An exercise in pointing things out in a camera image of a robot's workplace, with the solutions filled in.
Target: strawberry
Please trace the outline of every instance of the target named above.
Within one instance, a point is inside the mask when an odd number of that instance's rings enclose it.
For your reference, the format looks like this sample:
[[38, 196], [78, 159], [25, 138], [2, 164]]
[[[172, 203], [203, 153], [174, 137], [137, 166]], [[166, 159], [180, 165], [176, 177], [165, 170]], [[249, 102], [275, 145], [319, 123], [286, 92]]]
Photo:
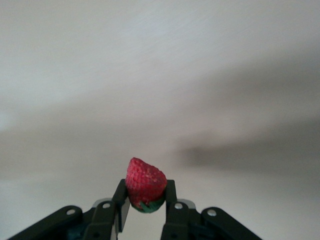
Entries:
[[130, 160], [125, 185], [131, 205], [140, 212], [152, 213], [165, 201], [166, 176], [139, 158]]

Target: red strawberry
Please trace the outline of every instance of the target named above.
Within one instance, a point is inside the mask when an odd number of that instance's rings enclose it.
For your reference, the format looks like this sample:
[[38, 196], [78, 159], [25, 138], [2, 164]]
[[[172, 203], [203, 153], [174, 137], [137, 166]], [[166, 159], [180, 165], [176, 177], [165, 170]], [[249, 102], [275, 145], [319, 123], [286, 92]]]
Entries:
[[125, 185], [131, 205], [140, 212], [152, 213], [165, 201], [166, 176], [139, 158], [130, 160]]

